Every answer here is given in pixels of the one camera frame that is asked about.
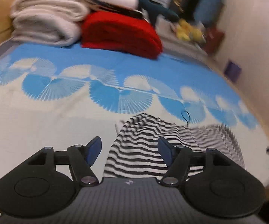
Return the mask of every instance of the logo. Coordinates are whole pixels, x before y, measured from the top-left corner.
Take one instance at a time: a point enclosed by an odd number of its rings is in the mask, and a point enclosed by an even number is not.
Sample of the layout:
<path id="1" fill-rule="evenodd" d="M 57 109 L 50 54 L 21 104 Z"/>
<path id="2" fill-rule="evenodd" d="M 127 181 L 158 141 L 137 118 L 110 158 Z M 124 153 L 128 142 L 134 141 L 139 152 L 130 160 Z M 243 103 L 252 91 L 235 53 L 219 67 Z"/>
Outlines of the logo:
<path id="1" fill-rule="evenodd" d="M 133 181 L 129 179 L 125 183 L 128 184 L 128 185 L 132 185 L 133 184 Z"/>

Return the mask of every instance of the gold handle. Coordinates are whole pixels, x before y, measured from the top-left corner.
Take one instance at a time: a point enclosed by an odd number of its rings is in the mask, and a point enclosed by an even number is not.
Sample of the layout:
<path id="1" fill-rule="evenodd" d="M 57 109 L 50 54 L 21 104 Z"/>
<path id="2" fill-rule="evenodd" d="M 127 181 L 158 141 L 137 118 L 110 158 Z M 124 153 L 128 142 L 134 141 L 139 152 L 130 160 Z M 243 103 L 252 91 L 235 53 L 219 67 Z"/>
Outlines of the gold handle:
<path id="1" fill-rule="evenodd" d="M 181 8 L 181 2 L 182 2 L 182 0 L 173 0 L 173 2 L 175 3 L 175 5 L 177 6 L 177 7 L 179 7 L 179 10 L 180 10 L 180 12 L 184 12 L 184 10 Z"/>
<path id="2" fill-rule="evenodd" d="M 177 7 L 180 7 L 182 0 L 173 0 Z"/>

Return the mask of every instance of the blue fabric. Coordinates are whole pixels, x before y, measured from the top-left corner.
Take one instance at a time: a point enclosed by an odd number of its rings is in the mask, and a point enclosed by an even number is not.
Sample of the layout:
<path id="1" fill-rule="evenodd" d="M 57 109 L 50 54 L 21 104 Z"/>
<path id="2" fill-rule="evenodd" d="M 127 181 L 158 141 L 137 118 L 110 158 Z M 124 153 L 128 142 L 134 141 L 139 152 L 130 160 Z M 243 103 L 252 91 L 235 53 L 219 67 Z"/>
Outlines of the blue fabric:
<path id="1" fill-rule="evenodd" d="M 86 96 L 113 113 L 144 112 L 157 97 L 180 120 L 185 121 L 181 112 L 189 112 L 193 124 L 203 122 L 208 113 L 228 126 L 240 121 L 254 129 L 258 124 L 240 109 L 240 97 L 218 74 L 166 54 L 150 60 L 79 44 L 70 48 L 22 44 L 0 62 L 0 86 L 22 75 L 21 90 L 32 100 L 71 97 L 88 85 Z"/>
<path id="2" fill-rule="evenodd" d="M 200 0 L 194 12 L 194 19 L 201 21 L 203 24 L 212 23 L 220 11 L 221 1 L 222 0 Z"/>

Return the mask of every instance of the metal screw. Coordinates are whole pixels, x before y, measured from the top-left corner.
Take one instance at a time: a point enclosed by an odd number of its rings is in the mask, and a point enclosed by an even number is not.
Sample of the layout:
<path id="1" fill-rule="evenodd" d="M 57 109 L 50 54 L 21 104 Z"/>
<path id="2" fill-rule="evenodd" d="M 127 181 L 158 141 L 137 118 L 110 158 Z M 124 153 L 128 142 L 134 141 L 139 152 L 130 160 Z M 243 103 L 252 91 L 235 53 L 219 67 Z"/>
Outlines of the metal screw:
<path id="1" fill-rule="evenodd" d="M 93 184 L 93 183 L 96 182 L 96 179 L 94 177 L 92 177 L 92 176 L 85 176 L 85 177 L 82 178 L 82 182 L 84 184 Z"/>
<path id="2" fill-rule="evenodd" d="M 178 183 L 178 179 L 174 177 L 166 177 L 163 179 L 163 182 L 168 185 L 174 185 Z"/>

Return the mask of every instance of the yellow plush toy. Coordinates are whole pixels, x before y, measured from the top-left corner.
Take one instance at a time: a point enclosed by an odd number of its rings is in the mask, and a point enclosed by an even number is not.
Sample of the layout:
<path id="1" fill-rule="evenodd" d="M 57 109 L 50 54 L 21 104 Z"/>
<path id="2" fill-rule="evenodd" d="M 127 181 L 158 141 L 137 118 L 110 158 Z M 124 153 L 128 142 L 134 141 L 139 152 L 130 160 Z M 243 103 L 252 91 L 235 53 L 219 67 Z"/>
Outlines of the yellow plush toy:
<path id="1" fill-rule="evenodd" d="M 184 19 L 180 19 L 176 26 L 176 36 L 178 39 L 184 41 L 194 41 L 197 43 L 205 42 L 202 31 L 199 28 L 190 25 Z"/>

